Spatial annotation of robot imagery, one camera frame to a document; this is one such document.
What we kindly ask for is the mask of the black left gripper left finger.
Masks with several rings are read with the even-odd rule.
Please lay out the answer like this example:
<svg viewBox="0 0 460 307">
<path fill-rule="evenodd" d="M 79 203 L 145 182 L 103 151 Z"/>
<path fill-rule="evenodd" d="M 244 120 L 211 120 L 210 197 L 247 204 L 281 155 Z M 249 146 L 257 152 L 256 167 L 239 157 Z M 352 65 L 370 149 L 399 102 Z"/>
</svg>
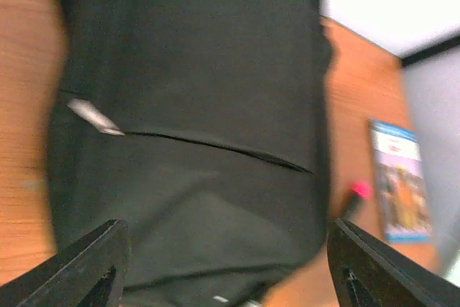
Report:
<svg viewBox="0 0 460 307">
<path fill-rule="evenodd" d="M 107 221 L 1 286 L 1 305 L 118 306 L 128 261 L 126 222 Z"/>
</svg>

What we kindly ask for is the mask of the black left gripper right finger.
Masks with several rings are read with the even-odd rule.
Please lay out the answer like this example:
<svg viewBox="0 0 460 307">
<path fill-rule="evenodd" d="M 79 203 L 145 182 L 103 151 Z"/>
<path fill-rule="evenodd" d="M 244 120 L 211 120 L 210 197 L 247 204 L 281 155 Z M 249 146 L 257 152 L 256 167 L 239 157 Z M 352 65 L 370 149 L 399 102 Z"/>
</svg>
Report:
<svg viewBox="0 0 460 307">
<path fill-rule="evenodd" d="M 330 228 L 327 258 L 340 306 L 458 306 L 459 288 L 347 220 Z"/>
</svg>

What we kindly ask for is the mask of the black student backpack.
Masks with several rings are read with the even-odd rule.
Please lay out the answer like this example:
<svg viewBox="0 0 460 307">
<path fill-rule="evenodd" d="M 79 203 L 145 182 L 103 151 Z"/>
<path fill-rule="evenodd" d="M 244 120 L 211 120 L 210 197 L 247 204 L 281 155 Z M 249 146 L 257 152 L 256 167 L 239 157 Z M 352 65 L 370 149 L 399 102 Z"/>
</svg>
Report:
<svg viewBox="0 0 460 307">
<path fill-rule="evenodd" d="M 331 193 L 321 0 L 60 0 L 55 241 L 128 224 L 123 306 L 237 306 L 309 263 Z"/>
</svg>

